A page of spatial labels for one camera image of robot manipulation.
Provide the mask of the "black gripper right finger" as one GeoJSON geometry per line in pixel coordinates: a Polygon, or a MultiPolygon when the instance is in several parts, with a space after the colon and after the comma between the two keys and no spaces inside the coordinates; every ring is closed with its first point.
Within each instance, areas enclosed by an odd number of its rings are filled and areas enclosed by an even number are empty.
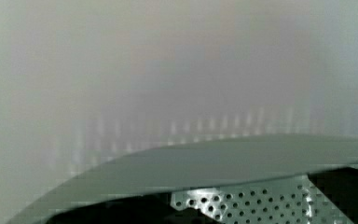
{"type": "Polygon", "coordinates": [[[328,170],[308,174],[308,179],[349,220],[358,224],[358,169],[328,170]]]}

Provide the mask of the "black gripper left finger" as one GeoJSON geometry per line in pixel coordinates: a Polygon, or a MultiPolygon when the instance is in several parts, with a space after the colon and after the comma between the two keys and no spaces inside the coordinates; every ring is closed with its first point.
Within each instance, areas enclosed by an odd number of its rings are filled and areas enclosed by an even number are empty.
{"type": "Polygon", "coordinates": [[[176,210],[170,193],[150,194],[78,207],[45,224],[221,224],[199,209],[176,210]]]}

